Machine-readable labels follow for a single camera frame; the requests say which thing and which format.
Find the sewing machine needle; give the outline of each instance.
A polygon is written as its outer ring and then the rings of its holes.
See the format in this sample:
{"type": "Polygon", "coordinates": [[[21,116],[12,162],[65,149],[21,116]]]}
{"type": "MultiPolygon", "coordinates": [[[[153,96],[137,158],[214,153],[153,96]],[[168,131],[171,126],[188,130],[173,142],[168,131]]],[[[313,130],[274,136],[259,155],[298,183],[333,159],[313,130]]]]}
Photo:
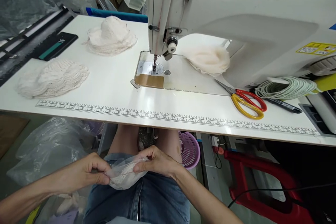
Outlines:
{"type": "Polygon", "coordinates": [[[153,64],[153,72],[156,71],[156,60],[157,60],[158,56],[154,54],[154,64],[153,64]]]}

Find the hand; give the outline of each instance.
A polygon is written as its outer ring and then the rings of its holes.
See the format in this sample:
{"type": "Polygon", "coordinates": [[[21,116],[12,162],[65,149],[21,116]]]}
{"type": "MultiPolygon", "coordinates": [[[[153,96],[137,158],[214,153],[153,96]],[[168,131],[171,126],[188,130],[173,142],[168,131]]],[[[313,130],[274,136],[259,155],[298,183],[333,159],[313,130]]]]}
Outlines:
{"type": "Polygon", "coordinates": [[[137,163],[134,166],[135,173],[150,171],[175,179],[176,171],[183,168],[181,164],[176,162],[171,156],[168,156],[166,153],[159,150],[155,145],[140,151],[138,157],[148,157],[150,161],[137,163]]]}
{"type": "Polygon", "coordinates": [[[110,165],[97,153],[91,153],[45,178],[54,193],[68,194],[92,184],[109,184],[110,179],[104,173],[110,169],[110,165]]]}

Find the ruler markings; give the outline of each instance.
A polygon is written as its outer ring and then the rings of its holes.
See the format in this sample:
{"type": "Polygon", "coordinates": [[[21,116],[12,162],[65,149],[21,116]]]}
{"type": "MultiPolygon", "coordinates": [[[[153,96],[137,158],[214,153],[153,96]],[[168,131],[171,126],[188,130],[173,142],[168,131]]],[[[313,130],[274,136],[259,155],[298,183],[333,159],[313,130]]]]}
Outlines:
{"type": "Polygon", "coordinates": [[[257,131],[277,131],[280,133],[290,133],[299,135],[317,135],[321,134],[314,128],[301,128],[282,126],[275,124],[265,124],[260,122],[248,122],[240,120],[204,117],[198,115],[186,115],[178,113],[157,112],[148,110],[135,110],[120,107],[110,107],[85,103],[71,103],[65,101],[51,101],[41,99],[37,102],[36,107],[48,107],[53,109],[61,109],[67,111],[81,111],[85,113],[107,114],[130,118],[144,118],[160,121],[171,121],[187,124],[208,125],[223,128],[236,128],[257,131]]]}

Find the scissor handle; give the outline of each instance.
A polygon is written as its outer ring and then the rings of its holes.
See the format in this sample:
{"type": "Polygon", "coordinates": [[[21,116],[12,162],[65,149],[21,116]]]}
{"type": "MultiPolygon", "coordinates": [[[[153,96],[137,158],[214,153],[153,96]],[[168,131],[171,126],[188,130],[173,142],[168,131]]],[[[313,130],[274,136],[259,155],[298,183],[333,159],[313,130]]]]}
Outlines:
{"type": "Polygon", "coordinates": [[[248,118],[251,118],[251,119],[256,119],[256,120],[260,120],[264,117],[264,113],[258,109],[257,107],[251,105],[250,103],[244,101],[242,98],[240,98],[238,95],[236,94],[233,94],[231,95],[231,99],[234,103],[234,105],[236,106],[236,108],[240,111],[240,113],[242,113],[244,116],[248,117],[248,118]],[[244,106],[252,109],[253,111],[255,111],[257,113],[258,116],[254,116],[254,115],[251,115],[249,113],[247,113],[242,107],[241,105],[239,104],[243,104],[244,106]]]}
{"type": "Polygon", "coordinates": [[[240,90],[240,89],[236,89],[236,94],[239,95],[241,98],[243,98],[245,101],[247,101],[248,103],[250,103],[251,105],[257,107],[258,109],[260,109],[262,112],[265,112],[267,110],[267,105],[266,103],[260,98],[258,97],[256,94],[253,94],[249,91],[245,91],[245,90],[240,90]],[[255,104],[250,98],[248,98],[246,95],[253,97],[254,99],[256,99],[260,106],[258,106],[257,104],[255,104]]]}

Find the yellow warning label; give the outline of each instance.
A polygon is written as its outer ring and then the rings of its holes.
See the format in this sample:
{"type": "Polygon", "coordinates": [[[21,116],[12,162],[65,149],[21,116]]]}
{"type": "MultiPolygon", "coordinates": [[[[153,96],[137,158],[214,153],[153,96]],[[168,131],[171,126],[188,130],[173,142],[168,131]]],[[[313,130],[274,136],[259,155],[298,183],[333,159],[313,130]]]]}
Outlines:
{"type": "Polygon", "coordinates": [[[301,49],[297,50],[296,52],[326,56],[336,52],[336,44],[311,42],[308,45],[305,45],[301,49]]]}

